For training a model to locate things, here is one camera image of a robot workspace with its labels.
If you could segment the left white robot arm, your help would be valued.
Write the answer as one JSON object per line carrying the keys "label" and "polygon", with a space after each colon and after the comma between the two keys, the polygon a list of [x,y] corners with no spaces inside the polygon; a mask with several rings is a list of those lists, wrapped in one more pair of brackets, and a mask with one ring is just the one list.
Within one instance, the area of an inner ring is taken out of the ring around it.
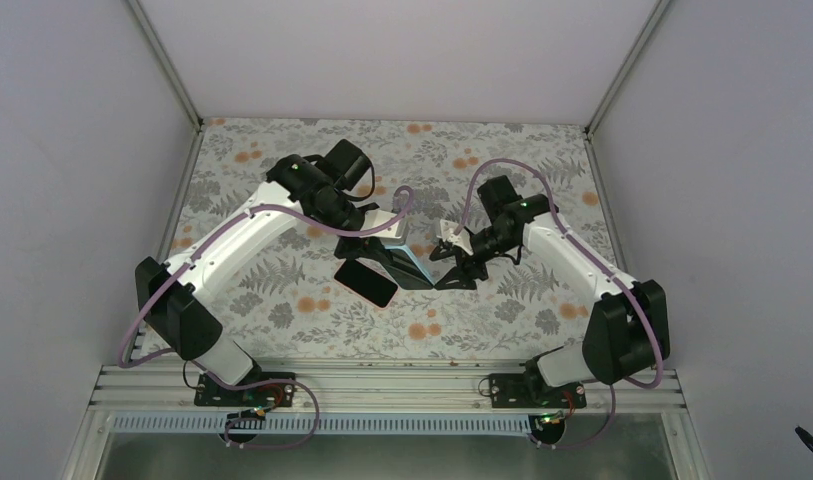
{"label": "left white robot arm", "polygon": [[378,263],[405,290],[430,290],[431,274],[406,244],[406,216],[415,199],[408,186],[394,212],[352,189],[372,173],[369,156],[342,139],[325,155],[292,154],[276,162],[265,180],[233,213],[182,253],[136,267],[139,312],[129,331],[150,326],[166,352],[197,365],[237,405],[260,391],[260,367],[227,333],[208,306],[224,284],[286,231],[305,223],[335,235],[343,261]]}

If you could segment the floral patterned table mat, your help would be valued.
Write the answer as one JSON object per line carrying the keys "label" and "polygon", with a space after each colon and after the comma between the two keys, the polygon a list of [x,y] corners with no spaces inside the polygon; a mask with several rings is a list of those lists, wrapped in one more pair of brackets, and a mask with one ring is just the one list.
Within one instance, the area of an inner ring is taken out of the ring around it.
{"label": "floral patterned table mat", "polygon": [[[522,196],[551,191],[567,226],[614,258],[578,126],[319,119],[211,119],[171,252],[229,216],[277,160],[323,154],[342,139],[375,167],[357,195],[390,209],[397,187],[414,190],[407,244],[419,260],[435,246],[435,220],[460,218],[473,175],[505,175]],[[532,255],[492,261],[474,291],[402,290],[378,308],[334,280],[335,245],[306,224],[283,233],[231,277],[211,311],[262,358],[526,359],[584,337],[589,303]]]}

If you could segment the phone in pink case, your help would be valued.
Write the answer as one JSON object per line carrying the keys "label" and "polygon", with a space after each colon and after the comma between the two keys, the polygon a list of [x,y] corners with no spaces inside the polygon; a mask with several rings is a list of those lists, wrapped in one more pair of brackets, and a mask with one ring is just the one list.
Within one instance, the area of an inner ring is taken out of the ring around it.
{"label": "phone in pink case", "polygon": [[395,282],[356,260],[345,261],[334,280],[378,308],[386,308],[399,289]]}

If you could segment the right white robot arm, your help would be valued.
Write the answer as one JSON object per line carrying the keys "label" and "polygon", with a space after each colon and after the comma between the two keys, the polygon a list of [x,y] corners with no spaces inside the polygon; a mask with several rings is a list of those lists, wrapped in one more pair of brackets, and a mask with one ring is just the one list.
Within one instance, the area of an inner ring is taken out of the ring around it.
{"label": "right white robot arm", "polygon": [[550,196],[523,197],[505,176],[486,181],[476,192],[489,217],[486,228],[473,233],[447,220],[435,225],[439,243],[431,260],[456,262],[437,289],[473,290],[487,279],[489,261],[525,249],[590,305],[581,342],[525,363],[526,399],[547,407],[566,385],[589,380],[613,385],[647,368],[656,371],[647,385],[656,387],[670,354],[664,289],[654,280],[635,280],[593,251],[565,225]]}

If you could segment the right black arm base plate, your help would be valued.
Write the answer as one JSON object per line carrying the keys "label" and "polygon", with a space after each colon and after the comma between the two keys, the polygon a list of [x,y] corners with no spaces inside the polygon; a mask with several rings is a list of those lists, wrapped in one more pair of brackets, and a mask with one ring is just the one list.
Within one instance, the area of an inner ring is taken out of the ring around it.
{"label": "right black arm base plate", "polygon": [[548,386],[536,374],[494,373],[487,377],[494,409],[561,409],[587,406],[581,383]]}

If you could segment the aluminium mounting rail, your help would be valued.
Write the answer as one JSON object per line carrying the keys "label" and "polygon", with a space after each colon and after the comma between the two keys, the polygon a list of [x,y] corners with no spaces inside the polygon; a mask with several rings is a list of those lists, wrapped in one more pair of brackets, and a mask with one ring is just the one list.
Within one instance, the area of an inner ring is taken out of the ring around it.
{"label": "aluminium mounting rail", "polygon": [[[288,371],[309,387],[324,413],[488,413],[491,373],[517,373],[515,360],[442,361],[293,359],[260,362]],[[154,360],[134,369],[101,369],[89,400],[92,410],[194,409],[197,371],[179,361]]]}

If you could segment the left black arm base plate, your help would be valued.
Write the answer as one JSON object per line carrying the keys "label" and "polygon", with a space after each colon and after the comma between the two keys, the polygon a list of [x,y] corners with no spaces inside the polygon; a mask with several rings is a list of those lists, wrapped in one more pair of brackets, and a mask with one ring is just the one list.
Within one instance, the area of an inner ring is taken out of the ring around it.
{"label": "left black arm base plate", "polygon": [[293,372],[262,372],[245,378],[243,385],[269,381],[268,385],[230,390],[218,385],[203,374],[198,379],[193,403],[198,407],[227,407],[240,409],[270,409],[273,407],[291,407],[296,380]]}

